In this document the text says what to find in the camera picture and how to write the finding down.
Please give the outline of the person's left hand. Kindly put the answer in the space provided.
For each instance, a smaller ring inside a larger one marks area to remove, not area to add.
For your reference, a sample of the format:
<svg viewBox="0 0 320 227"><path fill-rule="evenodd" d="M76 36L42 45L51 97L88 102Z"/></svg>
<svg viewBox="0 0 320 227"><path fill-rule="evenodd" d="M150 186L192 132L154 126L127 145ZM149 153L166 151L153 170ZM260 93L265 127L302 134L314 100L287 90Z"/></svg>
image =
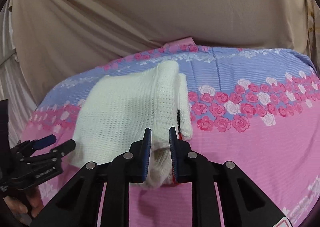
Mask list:
<svg viewBox="0 0 320 227"><path fill-rule="evenodd" d="M36 186L26 190L25 195L31 205L31 209L28 209L25 203L10 196L5 197L4 201L13 213L28 214L30 212L32 217L35 218L44 208L39 187Z"/></svg>

